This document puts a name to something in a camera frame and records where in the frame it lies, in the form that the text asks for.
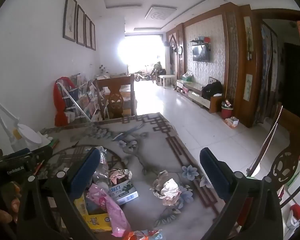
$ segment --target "trash can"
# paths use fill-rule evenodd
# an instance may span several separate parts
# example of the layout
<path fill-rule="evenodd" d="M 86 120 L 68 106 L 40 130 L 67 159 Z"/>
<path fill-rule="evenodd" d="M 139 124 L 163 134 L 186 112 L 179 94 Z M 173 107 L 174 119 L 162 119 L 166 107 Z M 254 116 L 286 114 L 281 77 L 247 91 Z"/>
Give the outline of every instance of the trash can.
<path fill-rule="evenodd" d="M 232 110 L 233 108 L 225 108 L 225 107 L 221 107 L 221 117 L 222 119 L 227 119 L 230 118 L 232 116 Z"/>

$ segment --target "wall-mounted tv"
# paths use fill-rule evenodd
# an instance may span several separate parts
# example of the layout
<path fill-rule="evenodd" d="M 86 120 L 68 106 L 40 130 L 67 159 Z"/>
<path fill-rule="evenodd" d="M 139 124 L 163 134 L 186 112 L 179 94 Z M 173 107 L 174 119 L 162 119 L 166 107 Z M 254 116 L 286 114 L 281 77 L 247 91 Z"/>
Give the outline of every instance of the wall-mounted tv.
<path fill-rule="evenodd" d="M 208 43 L 192 45 L 192 55 L 194 61 L 210 61 L 210 51 Z"/>

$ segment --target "square ceiling lamp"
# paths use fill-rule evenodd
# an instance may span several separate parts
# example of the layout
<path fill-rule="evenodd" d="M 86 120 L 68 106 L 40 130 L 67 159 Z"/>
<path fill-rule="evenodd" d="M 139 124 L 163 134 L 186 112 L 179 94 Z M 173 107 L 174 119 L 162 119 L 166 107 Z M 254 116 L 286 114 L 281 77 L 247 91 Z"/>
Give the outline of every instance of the square ceiling lamp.
<path fill-rule="evenodd" d="M 177 9 L 164 6 L 152 6 L 148 11 L 145 19 L 165 20 Z"/>

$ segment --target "clock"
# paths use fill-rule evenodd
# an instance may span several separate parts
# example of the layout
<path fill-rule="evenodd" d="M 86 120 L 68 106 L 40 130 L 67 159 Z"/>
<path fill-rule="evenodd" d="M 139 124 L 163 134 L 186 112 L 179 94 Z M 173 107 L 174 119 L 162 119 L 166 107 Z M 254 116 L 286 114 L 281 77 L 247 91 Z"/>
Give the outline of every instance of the clock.
<path fill-rule="evenodd" d="M 178 47 L 178 54 L 181 55 L 181 54 L 182 54 L 182 51 L 183 51 L 182 47 L 179 46 L 179 47 Z"/>

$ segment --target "pink plastic wrapper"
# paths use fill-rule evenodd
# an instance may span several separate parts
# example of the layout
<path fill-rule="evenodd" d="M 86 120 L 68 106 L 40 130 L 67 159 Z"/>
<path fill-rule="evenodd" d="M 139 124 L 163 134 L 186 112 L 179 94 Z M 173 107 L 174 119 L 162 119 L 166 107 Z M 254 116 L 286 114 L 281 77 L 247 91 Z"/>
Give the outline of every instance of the pink plastic wrapper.
<path fill-rule="evenodd" d="M 128 223 L 126 216 L 118 204 L 105 192 L 104 189 L 98 188 L 96 184 L 91 185 L 89 188 L 88 198 L 99 206 L 104 207 L 106 203 L 106 212 L 111 219 L 112 235 L 122 237 L 127 231 L 131 231 L 130 224 Z"/>

